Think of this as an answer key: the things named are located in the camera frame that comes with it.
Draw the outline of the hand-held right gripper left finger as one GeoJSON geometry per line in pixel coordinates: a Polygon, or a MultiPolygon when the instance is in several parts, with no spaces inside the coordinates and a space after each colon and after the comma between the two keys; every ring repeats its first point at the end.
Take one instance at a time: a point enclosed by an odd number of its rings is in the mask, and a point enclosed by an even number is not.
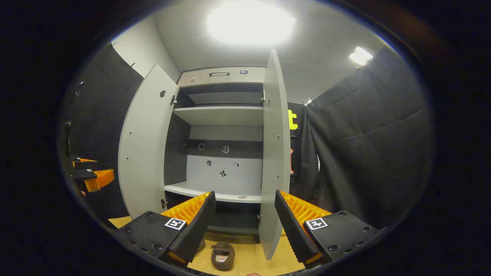
{"type": "Polygon", "coordinates": [[[146,211],[115,231],[115,237],[135,252],[186,267],[216,211],[214,191],[195,196],[158,214],[146,211]]]}

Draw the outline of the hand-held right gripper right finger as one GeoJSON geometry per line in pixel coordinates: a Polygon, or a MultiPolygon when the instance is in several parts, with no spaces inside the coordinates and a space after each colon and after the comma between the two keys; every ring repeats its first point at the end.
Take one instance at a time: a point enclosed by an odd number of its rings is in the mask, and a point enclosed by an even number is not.
{"type": "Polygon", "coordinates": [[[379,232],[348,211],[331,213],[280,190],[275,208],[293,253],[307,269],[354,255],[379,232]]]}

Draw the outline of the grey cabinet door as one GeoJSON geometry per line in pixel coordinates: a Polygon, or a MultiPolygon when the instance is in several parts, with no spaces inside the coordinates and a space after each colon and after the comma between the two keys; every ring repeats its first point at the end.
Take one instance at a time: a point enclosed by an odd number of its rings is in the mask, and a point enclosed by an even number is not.
{"type": "Polygon", "coordinates": [[[287,93],[277,51],[272,49],[265,69],[263,90],[270,96],[264,107],[262,201],[259,238],[266,260],[272,259],[282,232],[275,209],[277,190],[290,187],[290,127],[287,93]]]}
{"type": "Polygon", "coordinates": [[[118,180],[132,219],[161,213],[167,133],[179,88],[155,64],[140,84],[125,115],[118,147],[118,180]]]}

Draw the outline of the grey shoe cabinet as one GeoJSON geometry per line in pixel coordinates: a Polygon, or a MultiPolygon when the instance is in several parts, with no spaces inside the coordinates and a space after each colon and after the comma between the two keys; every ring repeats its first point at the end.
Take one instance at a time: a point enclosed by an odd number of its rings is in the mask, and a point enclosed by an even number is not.
{"type": "MultiPolygon", "coordinates": [[[[247,106],[263,108],[263,83],[178,87],[176,108],[247,106]]],[[[164,157],[164,186],[196,182],[198,187],[262,189],[263,125],[190,125],[171,115],[164,157]]],[[[165,192],[168,208],[191,196],[165,192]]],[[[259,237],[261,203],[216,201],[210,231],[259,237]]]]}

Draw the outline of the white cabinet shelf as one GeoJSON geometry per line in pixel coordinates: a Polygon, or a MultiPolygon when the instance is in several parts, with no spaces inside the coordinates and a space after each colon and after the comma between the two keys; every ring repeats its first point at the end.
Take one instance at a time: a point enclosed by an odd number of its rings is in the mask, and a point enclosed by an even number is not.
{"type": "Polygon", "coordinates": [[[264,120],[260,107],[176,108],[173,113],[190,125],[262,126],[264,120]]]}
{"type": "Polygon", "coordinates": [[[261,189],[254,188],[252,191],[241,189],[225,189],[218,187],[198,187],[196,182],[181,182],[164,186],[165,192],[172,192],[186,196],[199,196],[214,191],[215,198],[220,202],[232,203],[261,203],[261,189]]]}

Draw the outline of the grey cabinet drawer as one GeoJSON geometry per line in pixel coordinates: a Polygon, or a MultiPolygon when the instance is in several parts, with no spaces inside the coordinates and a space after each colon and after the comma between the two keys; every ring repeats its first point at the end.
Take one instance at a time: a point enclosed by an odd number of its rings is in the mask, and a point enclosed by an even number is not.
{"type": "Polygon", "coordinates": [[[232,67],[211,67],[184,71],[180,76],[177,85],[179,87],[214,85],[214,84],[236,84],[236,83],[263,83],[265,77],[265,67],[258,66],[232,66],[232,67]],[[229,76],[212,76],[211,72],[227,71],[229,76]]]}

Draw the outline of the large ceiling light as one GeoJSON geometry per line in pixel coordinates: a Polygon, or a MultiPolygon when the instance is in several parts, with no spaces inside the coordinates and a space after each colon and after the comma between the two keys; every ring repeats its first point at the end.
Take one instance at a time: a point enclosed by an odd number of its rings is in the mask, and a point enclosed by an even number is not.
{"type": "Polygon", "coordinates": [[[228,2],[207,16],[216,40],[237,45],[273,45],[288,39],[296,19],[263,2],[228,2]]]}

